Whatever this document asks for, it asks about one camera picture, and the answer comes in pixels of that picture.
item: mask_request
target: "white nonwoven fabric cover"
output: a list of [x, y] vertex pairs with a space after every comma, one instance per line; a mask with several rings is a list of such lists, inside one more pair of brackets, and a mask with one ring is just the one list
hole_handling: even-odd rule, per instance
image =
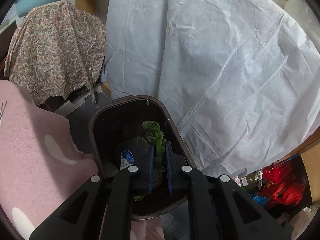
[[113, 99], [161, 100], [206, 175], [260, 169], [320, 125], [320, 55], [271, 0], [110, 0], [106, 41]]

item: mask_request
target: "pink blanket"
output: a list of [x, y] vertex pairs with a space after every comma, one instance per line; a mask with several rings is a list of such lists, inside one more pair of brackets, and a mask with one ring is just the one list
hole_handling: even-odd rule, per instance
[[[77, 150], [66, 118], [35, 106], [28, 91], [0, 81], [0, 204], [24, 239], [91, 176], [93, 156]], [[133, 221], [132, 240], [164, 239], [159, 218]]]

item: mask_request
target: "green vegetable leaf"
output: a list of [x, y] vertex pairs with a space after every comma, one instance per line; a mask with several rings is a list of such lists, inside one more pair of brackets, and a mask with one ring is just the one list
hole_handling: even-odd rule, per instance
[[147, 140], [155, 144], [156, 156], [162, 157], [165, 152], [166, 140], [163, 139], [164, 132], [160, 130], [160, 125], [155, 121], [145, 121], [142, 123], [142, 127]]
[[157, 182], [161, 179], [162, 177], [162, 172], [164, 169], [163, 166], [164, 159], [162, 157], [155, 157], [155, 162], [154, 162], [154, 174], [153, 174], [153, 185], [157, 184]]
[[146, 196], [134, 196], [134, 200], [135, 201], [141, 201], [142, 199], [144, 199]]

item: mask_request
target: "floor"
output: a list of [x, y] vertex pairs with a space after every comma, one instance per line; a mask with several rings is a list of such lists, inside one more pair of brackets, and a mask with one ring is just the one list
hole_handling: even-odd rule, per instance
[[[91, 102], [91, 97], [85, 103], [67, 116], [70, 123], [70, 134], [77, 148], [84, 153], [92, 153], [89, 138], [89, 122], [92, 115], [110, 98], [104, 93], [96, 93], [97, 103]], [[189, 240], [188, 203], [184, 203], [173, 211], [160, 216], [163, 221], [165, 240]]]
[[165, 240], [189, 240], [188, 202], [160, 216]]
[[93, 153], [89, 137], [89, 122], [93, 114], [111, 100], [104, 93], [95, 93], [97, 103], [92, 103], [91, 96], [85, 98], [82, 106], [77, 108], [66, 118], [70, 123], [70, 134], [77, 148], [84, 153]]

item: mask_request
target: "red plastic bag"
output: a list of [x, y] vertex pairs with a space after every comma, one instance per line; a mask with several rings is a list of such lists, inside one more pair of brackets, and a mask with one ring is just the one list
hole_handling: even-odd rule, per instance
[[285, 181], [288, 175], [293, 171], [291, 162], [276, 166], [273, 169], [265, 168], [262, 177], [269, 180], [272, 184]]
[[295, 181], [278, 199], [279, 203], [283, 205], [296, 206], [303, 197], [306, 185], [301, 185], [300, 182]]
[[296, 176], [294, 173], [289, 174], [285, 181], [274, 183], [268, 182], [259, 192], [259, 196], [263, 196], [269, 199], [267, 202], [265, 209], [268, 210], [275, 205], [283, 204], [282, 201], [285, 199], [280, 200], [280, 195], [284, 194], [294, 183]]

